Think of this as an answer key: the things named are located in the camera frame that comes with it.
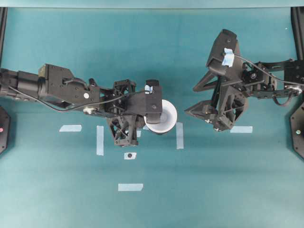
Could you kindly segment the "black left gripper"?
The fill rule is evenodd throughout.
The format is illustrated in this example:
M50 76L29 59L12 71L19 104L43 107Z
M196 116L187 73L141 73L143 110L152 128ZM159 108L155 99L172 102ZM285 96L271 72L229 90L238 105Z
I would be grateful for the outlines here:
M145 85L136 91L131 80L114 82L110 92L101 97L97 113L106 117L116 146L137 146L136 117L147 118L149 124L160 122L162 87Z

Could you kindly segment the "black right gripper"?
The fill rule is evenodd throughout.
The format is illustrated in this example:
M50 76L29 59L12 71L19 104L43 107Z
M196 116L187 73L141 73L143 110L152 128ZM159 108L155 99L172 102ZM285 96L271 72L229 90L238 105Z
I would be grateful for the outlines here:
M278 96L277 79L264 64L242 58L224 58L224 76L208 71L193 87L194 92L214 89L211 100L200 101L185 110L190 116L212 124L217 132L230 130L248 108L248 98L272 99Z

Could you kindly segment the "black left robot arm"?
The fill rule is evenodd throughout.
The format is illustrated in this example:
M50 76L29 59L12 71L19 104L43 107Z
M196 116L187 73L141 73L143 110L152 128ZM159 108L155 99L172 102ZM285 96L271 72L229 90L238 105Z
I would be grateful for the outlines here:
M116 146L137 146L137 129L158 124L162 114L162 88L158 80L146 81L143 90L126 79L113 87L75 77L64 67L44 64L38 74L0 70L0 95L39 102L59 113L80 111L107 120Z

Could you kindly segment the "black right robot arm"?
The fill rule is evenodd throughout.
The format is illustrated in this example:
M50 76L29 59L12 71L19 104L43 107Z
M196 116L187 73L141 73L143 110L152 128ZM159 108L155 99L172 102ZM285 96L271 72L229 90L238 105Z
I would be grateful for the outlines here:
M304 90L304 62L251 63L237 59L232 67L215 68L212 63L193 91L213 90L209 100L185 110L190 116L212 124L215 131L230 130L248 108L248 98L272 99L287 106Z

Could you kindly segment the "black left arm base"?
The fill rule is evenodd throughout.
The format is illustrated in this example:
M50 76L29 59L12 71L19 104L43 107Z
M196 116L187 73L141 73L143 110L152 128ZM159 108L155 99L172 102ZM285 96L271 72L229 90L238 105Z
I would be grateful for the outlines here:
M0 153L3 153L7 146L9 140L10 131L10 116L6 110L0 107Z

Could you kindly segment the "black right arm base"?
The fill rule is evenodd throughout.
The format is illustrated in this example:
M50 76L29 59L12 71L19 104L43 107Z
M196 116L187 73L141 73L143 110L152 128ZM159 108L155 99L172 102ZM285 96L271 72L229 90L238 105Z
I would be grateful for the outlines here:
M294 151L304 158L304 104L302 103L290 117Z

